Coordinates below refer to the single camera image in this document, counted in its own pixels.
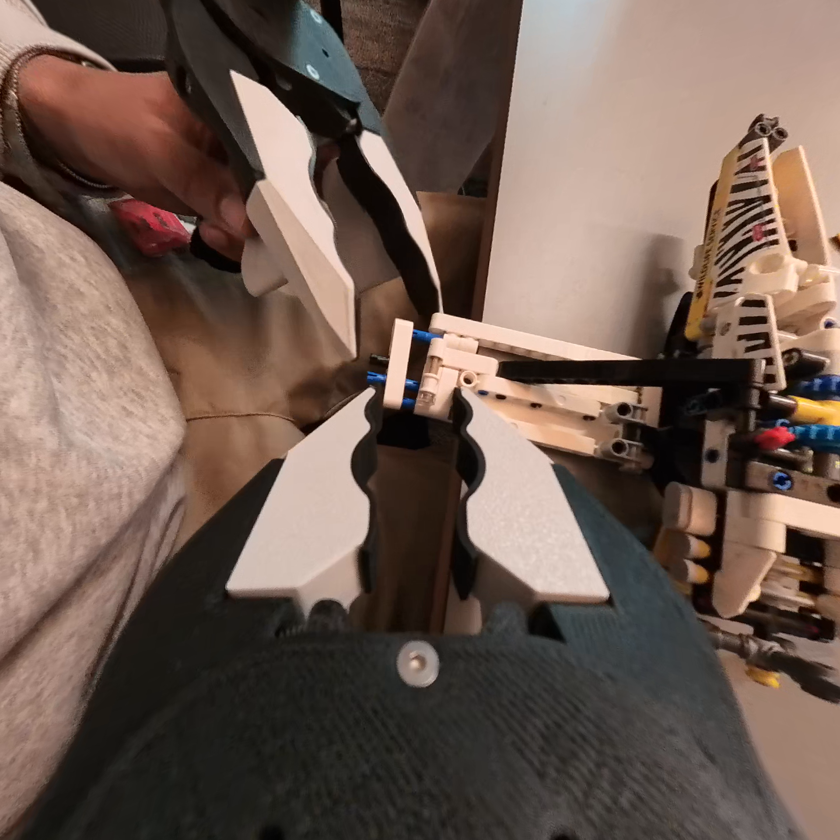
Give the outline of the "zebra striped lego plane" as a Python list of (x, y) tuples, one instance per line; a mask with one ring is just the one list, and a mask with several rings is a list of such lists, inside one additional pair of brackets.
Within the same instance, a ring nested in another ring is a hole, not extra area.
[(788, 637), (838, 639), (838, 270), (805, 151), (759, 113), (723, 158), (663, 351), (599, 353), (438, 314), (398, 320), (385, 406), (452, 417), (477, 397), (531, 443), (647, 473), (654, 556), (714, 645), (756, 682), (838, 703), (836, 672)]

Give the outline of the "red white badge card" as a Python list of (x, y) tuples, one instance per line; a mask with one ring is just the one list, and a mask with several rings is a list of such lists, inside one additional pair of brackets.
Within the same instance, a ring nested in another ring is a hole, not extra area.
[(108, 203), (130, 242), (145, 257), (163, 257), (188, 249), (192, 233), (174, 213), (132, 197)]

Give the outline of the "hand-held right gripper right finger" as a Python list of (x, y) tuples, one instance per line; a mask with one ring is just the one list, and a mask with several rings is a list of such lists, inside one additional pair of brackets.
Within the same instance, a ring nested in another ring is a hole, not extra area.
[(482, 621), (500, 604), (593, 606), (610, 592), (554, 463), (477, 394), (451, 407), (460, 480), (449, 619)]

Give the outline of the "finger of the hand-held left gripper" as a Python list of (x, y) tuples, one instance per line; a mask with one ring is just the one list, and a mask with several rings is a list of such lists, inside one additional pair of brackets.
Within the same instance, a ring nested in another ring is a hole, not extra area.
[(242, 257), (245, 287), (256, 298), (285, 288), (341, 359), (352, 361), (358, 354), (355, 287), (335, 244), (332, 216), (313, 184), (310, 132), (269, 89), (234, 70), (230, 78), (262, 171), (246, 203), (257, 236)]
[(339, 257), (357, 293), (400, 278), (416, 313), (443, 310), (421, 208), (382, 136), (344, 135), (322, 173)]

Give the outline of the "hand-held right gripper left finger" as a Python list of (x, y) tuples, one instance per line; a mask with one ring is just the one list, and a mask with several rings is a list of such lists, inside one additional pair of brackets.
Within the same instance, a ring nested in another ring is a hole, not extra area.
[(227, 579), (230, 596), (291, 599), (307, 616), (372, 591), (381, 425), (382, 392), (369, 386), (287, 453)]

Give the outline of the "person's left hand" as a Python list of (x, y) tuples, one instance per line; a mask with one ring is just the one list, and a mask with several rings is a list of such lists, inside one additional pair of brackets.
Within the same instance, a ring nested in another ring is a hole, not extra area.
[(255, 231), (214, 133), (167, 74), (131, 74), (55, 56), (18, 75), (24, 125), (78, 175), (165, 211), (196, 217), (203, 242), (240, 261)]

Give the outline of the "grey sweatshirt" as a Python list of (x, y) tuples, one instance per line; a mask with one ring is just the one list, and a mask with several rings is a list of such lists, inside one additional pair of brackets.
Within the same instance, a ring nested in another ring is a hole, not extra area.
[(2, 184), (1, 821), (13, 831), (182, 520), (185, 423), (130, 291)]

